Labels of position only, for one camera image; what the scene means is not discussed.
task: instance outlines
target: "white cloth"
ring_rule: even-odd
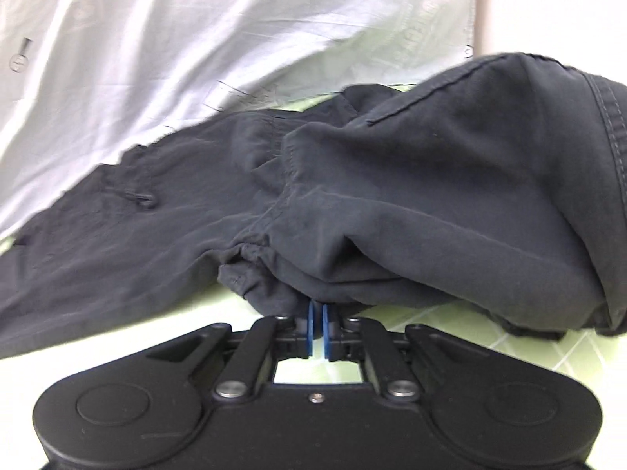
[[[474,0],[0,0],[0,238],[98,163],[211,117],[416,83]]]

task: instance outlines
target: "seam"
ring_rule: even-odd
[[[452,84],[455,84],[464,78],[467,78],[468,76],[470,76],[471,74],[479,70],[480,68],[485,67],[486,65],[489,65],[496,61],[508,58],[510,56],[513,56],[513,54],[503,53],[498,56],[485,58],[483,61],[478,61],[477,63],[468,64],[465,66],[464,69],[461,69],[461,72],[456,72],[453,76],[447,76],[446,78],[442,79],[438,84],[436,84],[431,89],[429,89],[426,93],[418,94],[418,96],[415,99],[410,99],[407,103],[401,105],[399,108],[390,109],[388,112],[385,112],[380,116],[370,117],[366,119],[366,123],[368,125],[373,125],[382,120],[385,120],[386,118],[395,116],[396,114],[399,114],[400,112],[405,111],[406,109],[419,103],[420,101],[425,100],[426,98],[433,95],[435,92],[443,88],[446,88]],[[422,84],[418,84],[418,86],[416,86],[414,90],[418,90],[421,86]]]
[[[265,232],[268,227],[279,217],[289,201],[294,197],[295,191],[293,189],[294,180],[296,178],[296,168],[294,168],[294,147],[290,146],[285,139],[281,140],[281,152],[278,157],[283,159],[284,179],[285,185],[281,194],[277,197],[277,200],[261,214],[255,221],[249,226],[242,229],[233,240],[239,240],[241,242],[255,232]]]
[[[359,112],[357,111],[355,106],[353,106],[350,103],[350,101],[346,98],[346,96],[344,95],[344,91],[341,91],[340,93],[338,93],[337,96],[340,96],[342,98],[342,102],[344,103],[344,107],[346,109],[348,109],[349,112],[351,113],[351,119],[357,118],[359,116]]]
[[[623,217],[625,218],[626,224],[627,224],[627,192],[625,190],[625,184],[626,184],[625,164],[623,162],[620,147],[618,146],[618,140],[616,138],[616,134],[614,133],[614,126],[610,119],[609,111],[607,110],[607,105],[605,103],[603,95],[601,94],[601,88],[599,87],[596,80],[592,76],[585,76],[585,78],[588,80],[588,83],[592,87],[595,98],[597,99],[597,105],[599,106],[599,109],[603,113],[603,123],[605,124],[604,126],[605,126],[607,137],[610,142],[610,148],[613,151],[612,157],[614,158],[614,166],[617,170],[618,183],[621,188],[620,191],[621,191],[621,199],[623,202]],[[618,106],[618,101],[616,100],[616,96],[612,92],[609,84],[607,85],[607,88],[609,89],[609,92],[612,94],[612,97],[616,103],[616,107],[618,108],[619,114],[621,116],[623,128],[624,128],[625,120],[623,119],[623,115],[620,111],[620,107]]]
[[[281,155],[281,133],[277,127],[277,117],[270,117],[270,124],[272,125],[272,134],[270,138],[270,157],[275,159]]]

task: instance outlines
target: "pants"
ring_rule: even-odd
[[[406,93],[229,114],[101,165],[0,256],[0,356],[216,279],[262,314],[464,300],[512,331],[627,329],[627,87],[501,54]]]

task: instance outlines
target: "stitching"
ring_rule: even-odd
[[[400,112],[403,112],[406,109],[408,109],[410,106],[413,106],[413,105],[419,103],[420,101],[430,97],[431,95],[433,95],[438,90],[441,90],[441,89],[443,89],[443,88],[445,88],[445,87],[447,87],[447,86],[449,86],[451,84],[454,84],[454,83],[457,83],[458,81],[461,81],[463,78],[468,77],[469,75],[471,75],[475,71],[479,70],[481,67],[484,67],[485,65],[491,64],[491,63],[493,63],[495,61],[508,58],[510,56],[513,56],[512,53],[504,53],[504,54],[500,54],[498,56],[485,58],[483,61],[479,61],[477,63],[468,64],[468,65],[465,66],[464,69],[462,69],[461,72],[456,72],[455,75],[447,76],[446,78],[442,79],[438,84],[436,84],[431,89],[429,89],[427,91],[427,93],[424,93],[424,94],[418,93],[418,97],[417,98],[410,99],[407,103],[401,105],[399,108],[390,109],[388,112],[385,112],[384,114],[382,114],[380,116],[370,117],[370,118],[366,119],[366,123],[368,125],[373,125],[373,124],[378,123],[378,122],[380,122],[382,120],[385,120],[386,118],[389,118],[390,116],[394,116],[396,114],[399,114]]]
[[[270,122],[272,125],[271,135],[270,135],[270,157],[275,159],[279,155],[281,155],[281,132],[277,127],[277,119],[280,117],[271,116]]]
[[[618,159],[618,169],[620,171],[621,177],[623,179],[622,182],[622,189],[621,189],[621,194],[622,194],[622,198],[623,198],[623,207],[625,207],[625,164],[623,163],[623,158],[621,157],[621,151],[618,147],[618,140],[616,139],[616,134],[614,133],[614,128],[611,122],[611,119],[609,117],[609,111],[607,110],[607,106],[605,104],[605,100],[603,99],[603,96],[601,95],[601,89],[599,88],[599,86],[597,85],[595,80],[592,80],[592,82],[594,83],[594,86],[596,87],[597,91],[598,91],[598,95],[599,98],[601,100],[601,105],[603,105],[603,112],[605,114],[605,117],[607,119],[607,124],[606,125],[606,129],[607,129],[607,134],[609,135],[609,140],[612,143],[612,148],[614,148],[614,152],[616,154],[616,158]],[[609,86],[609,84],[607,85],[607,88],[609,89],[609,92],[612,94],[612,97],[614,98],[615,102],[616,102],[616,106],[618,107],[618,101],[616,100],[616,96],[614,95],[614,93],[612,92],[611,87]],[[621,115],[621,120],[623,122],[623,126],[625,126],[625,121],[623,119],[623,115],[622,113],[620,113]]]
[[[357,118],[359,116],[359,112],[355,109],[355,106],[353,106],[346,98],[346,96],[344,95],[344,91],[338,93],[337,96],[342,98],[341,100],[344,103],[344,107],[349,110],[352,115],[352,119]]]
[[[246,240],[248,237],[250,237],[250,235],[255,232],[267,231],[268,227],[283,213],[289,201],[294,197],[294,195],[296,195],[296,192],[293,188],[294,179],[297,175],[296,168],[294,167],[294,147],[284,139],[281,140],[281,145],[283,153],[279,154],[279,156],[284,160],[283,168],[285,172],[285,185],[283,186],[283,190],[281,191],[281,194],[278,196],[275,203],[271,205],[268,210],[261,214],[248,227],[239,232],[239,234],[236,235],[234,239]]]
[[[616,98],[616,95],[614,95],[614,91],[612,90],[612,87],[609,83],[607,83],[607,89],[609,90],[609,93],[612,95],[612,98],[614,100],[614,103],[616,105],[616,110],[618,111],[618,115],[621,117],[621,124],[623,126],[623,129],[625,129],[627,131],[627,125],[625,125],[625,119],[623,118],[623,111],[621,111],[621,106],[618,104],[618,100]]]

